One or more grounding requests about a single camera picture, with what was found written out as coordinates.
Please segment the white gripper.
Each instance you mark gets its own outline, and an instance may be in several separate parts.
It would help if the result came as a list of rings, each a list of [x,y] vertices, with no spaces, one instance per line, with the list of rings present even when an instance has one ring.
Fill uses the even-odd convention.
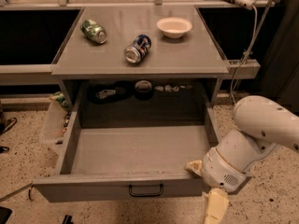
[[[250,180],[251,163],[252,156],[245,149],[212,147],[202,160],[184,166],[213,188],[207,195],[203,224],[221,224],[229,205],[228,193],[239,192]]]

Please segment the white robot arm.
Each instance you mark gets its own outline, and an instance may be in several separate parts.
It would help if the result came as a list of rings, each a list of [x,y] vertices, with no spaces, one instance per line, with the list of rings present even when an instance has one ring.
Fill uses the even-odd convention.
[[[236,127],[201,160],[185,170],[210,186],[203,224],[221,224],[229,205],[228,195],[249,180],[250,167],[278,146],[299,148],[299,117],[278,103],[257,95],[242,98],[234,106]]]

